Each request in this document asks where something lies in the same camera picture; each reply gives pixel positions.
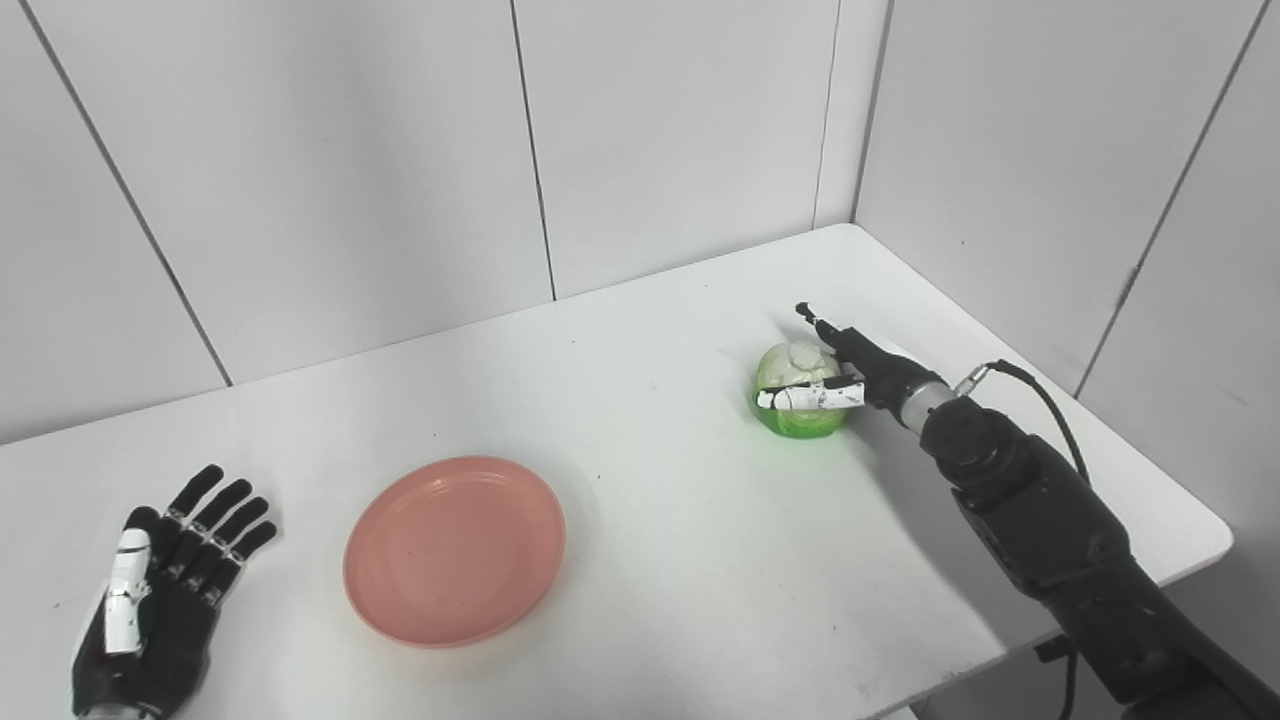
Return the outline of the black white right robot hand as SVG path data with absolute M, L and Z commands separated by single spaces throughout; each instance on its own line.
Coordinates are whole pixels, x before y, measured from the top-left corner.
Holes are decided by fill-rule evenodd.
M 833 411 L 868 406 L 891 413 L 899 424 L 918 433 L 937 407 L 957 398 L 957 393 L 932 370 L 882 348 L 855 328 L 833 325 L 808 302 L 797 304 L 795 313 L 813 325 L 835 357 L 852 366 L 854 373 L 765 387 L 756 392 L 758 407 Z

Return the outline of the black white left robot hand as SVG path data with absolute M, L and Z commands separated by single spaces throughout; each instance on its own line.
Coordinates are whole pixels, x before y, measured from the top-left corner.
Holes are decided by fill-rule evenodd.
M 76 719 L 173 719 L 200 688 L 221 606 L 273 541 L 270 505 L 210 464 L 169 505 L 138 506 L 70 667 Z

